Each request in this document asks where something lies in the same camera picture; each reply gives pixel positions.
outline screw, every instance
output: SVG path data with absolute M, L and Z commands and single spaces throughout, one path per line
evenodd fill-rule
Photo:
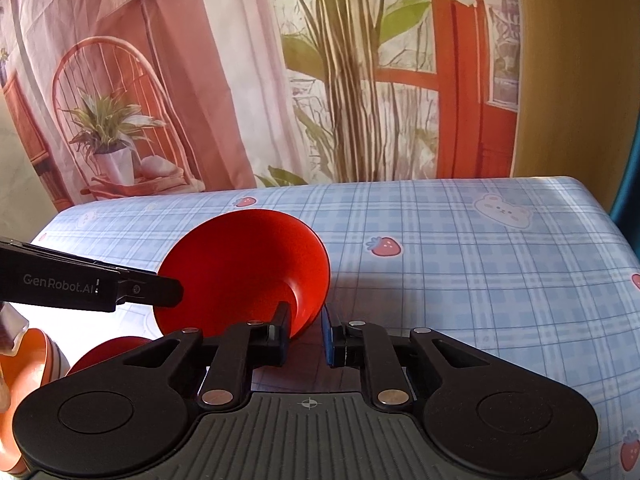
M 223 406 L 234 400 L 234 395 L 226 390 L 209 390 L 202 394 L 202 402 L 210 406 Z
M 383 390 L 378 394 L 378 400 L 387 406 L 399 406 L 409 400 L 409 394 L 402 390 Z

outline yellow wall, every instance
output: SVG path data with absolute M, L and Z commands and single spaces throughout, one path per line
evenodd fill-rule
M 609 210 L 640 110 L 640 0 L 521 0 L 514 176 L 569 175 Z
M 55 215 L 0 93 L 0 235 L 30 242 Z

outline gray ribbed plate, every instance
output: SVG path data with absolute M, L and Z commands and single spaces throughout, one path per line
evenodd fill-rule
M 50 480 L 37 473 L 34 480 Z M 439 457 L 410 416 L 360 394 L 254 393 L 206 415 L 187 444 L 132 480 L 472 480 Z

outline blue plaid tablecloth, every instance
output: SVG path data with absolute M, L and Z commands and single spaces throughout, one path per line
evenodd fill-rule
M 35 242 L 157 270 L 184 234 L 239 207 L 277 209 L 318 233 L 332 266 L 328 303 L 343 319 L 392 334 L 429 326 L 580 391 L 600 423 L 584 472 L 640 478 L 629 458 L 640 429 L 640 264 L 580 183 L 432 180 L 126 198 L 68 209 Z M 109 338 L 161 335 L 144 305 L 114 314 L 18 309 L 71 363 Z M 283 369 L 254 375 L 263 390 L 357 384 L 353 370 L 324 364 L 317 322 Z

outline dark red bowl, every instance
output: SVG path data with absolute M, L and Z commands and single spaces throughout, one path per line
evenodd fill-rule
M 269 209 L 204 222 L 178 241 L 158 274 L 184 287 L 176 307 L 154 307 L 162 333 L 194 326 L 205 337 L 238 322 L 269 321 L 280 301 L 291 306 L 295 336 L 320 311 L 330 282 L 320 238 L 297 218 Z
M 67 375 L 84 370 L 89 366 L 97 365 L 102 361 L 116 357 L 116 355 L 124 354 L 124 352 L 138 348 L 150 341 L 151 339 L 147 339 L 146 337 L 132 335 L 109 339 L 84 354 L 78 362 L 71 367 Z

